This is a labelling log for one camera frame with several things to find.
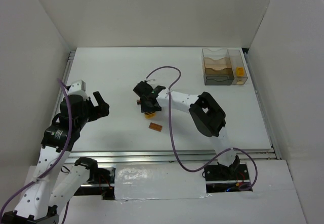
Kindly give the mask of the yellow butterfly lego brick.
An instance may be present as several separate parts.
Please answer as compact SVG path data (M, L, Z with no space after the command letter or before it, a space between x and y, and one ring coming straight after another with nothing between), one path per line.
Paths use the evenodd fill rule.
M243 67L236 67L235 73L237 77L245 77L245 70Z

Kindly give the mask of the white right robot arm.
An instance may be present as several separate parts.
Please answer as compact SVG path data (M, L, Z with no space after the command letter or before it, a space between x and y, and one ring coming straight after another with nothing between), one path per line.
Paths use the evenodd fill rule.
M173 91L158 85L153 88L146 80L139 82L133 89L139 97L142 113L159 112L168 109L169 133L174 155L179 165L187 172L198 172L217 160L224 176L231 176L237 170L240 159L231 147L226 131L226 114L211 94L190 95ZM210 161L198 169L189 169L181 162L175 148L172 130L172 110L188 113L197 130L207 137L217 153Z

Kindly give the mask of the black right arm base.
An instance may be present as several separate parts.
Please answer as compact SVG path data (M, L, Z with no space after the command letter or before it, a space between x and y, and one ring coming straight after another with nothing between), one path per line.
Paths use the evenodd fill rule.
M208 165L204 168L202 176L206 181L235 181L246 182L250 180L246 164L240 164L234 172L221 165Z

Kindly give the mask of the yellow striped lego brick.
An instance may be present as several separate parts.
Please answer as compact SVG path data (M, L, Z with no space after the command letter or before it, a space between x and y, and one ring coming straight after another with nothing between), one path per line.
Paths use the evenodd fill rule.
M146 112L146 113L144 113L144 117L145 117L146 119L152 118L152 117L154 117L155 115L156 115L156 112Z

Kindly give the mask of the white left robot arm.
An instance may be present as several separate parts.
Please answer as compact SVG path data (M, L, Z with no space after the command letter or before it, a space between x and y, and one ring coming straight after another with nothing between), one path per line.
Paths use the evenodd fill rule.
M88 122L108 116L109 105L99 92L93 93L98 105L76 93L65 94L60 113L44 132L39 160L30 183L15 193L23 194L12 210L1 210L1 223L58 223L60 213L78 188L99 174L98 162L81 157L60 183L58 175L69 157L80 131Z

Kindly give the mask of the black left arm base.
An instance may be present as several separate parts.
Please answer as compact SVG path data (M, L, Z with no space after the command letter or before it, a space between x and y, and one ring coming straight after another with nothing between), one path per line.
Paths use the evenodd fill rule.
M74 193L75 196L97 196L102 200L115 200L116 168L99 168L92 180L82 184Z

